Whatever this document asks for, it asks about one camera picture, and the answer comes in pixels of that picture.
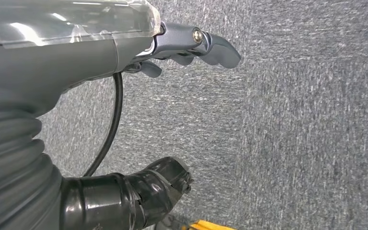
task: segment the screw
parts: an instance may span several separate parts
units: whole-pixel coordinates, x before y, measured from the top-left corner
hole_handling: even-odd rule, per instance
[[[193,32],[194,41],[197,43],[202,42],[202,32],[199,29],[195,29]]]

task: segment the ribbed hose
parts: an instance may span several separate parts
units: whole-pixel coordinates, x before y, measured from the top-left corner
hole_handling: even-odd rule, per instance
[[[0,112],[0,230],[58,229],[61,175],[44,144],[40,121]]]
[[[40,121],[7,93],[0,90],[0,230],[139,230],[190,190],[188,167],[175,158],[129,176],[63,178],[33,140]]]

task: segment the black cable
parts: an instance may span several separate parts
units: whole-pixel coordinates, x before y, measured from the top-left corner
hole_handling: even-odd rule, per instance
[[[116,132],[118,130],[119,121],[122,114],[122,102],[123,102],[123,82],[122,82],[122,73],[115,73],[113,75],[115,82],[115,106],[114,106],[114,114],[112,117],[111,127],[108,132],[108,136],[105,139],[105,142],[102,145],[101,150],[96,156],[95,160],[92,162],[91,166],[84,174],[84,176],[92,176],[94,172],[98,169],[99,165],[104,160],[106,154],[111,148],[112,142],[116,136]]]

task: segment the yellow part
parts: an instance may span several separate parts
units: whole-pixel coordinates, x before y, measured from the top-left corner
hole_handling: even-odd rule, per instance
[[[235,230],[228,227],[223,227],[205,220],[199,220],[191,225],[190,230]]]

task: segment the gray carpet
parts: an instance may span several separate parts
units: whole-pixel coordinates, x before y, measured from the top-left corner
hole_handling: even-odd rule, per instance
[[[179,156],[195,183],[177,215],[237,229],[368,229],[368,0],[152,3],[244,59],[235,70],[163,62],[158,79],[126,74],[98,173]],[[100,80],[42,117],[46,153],[66,176],[94,158],[112,101],[112,81]]]

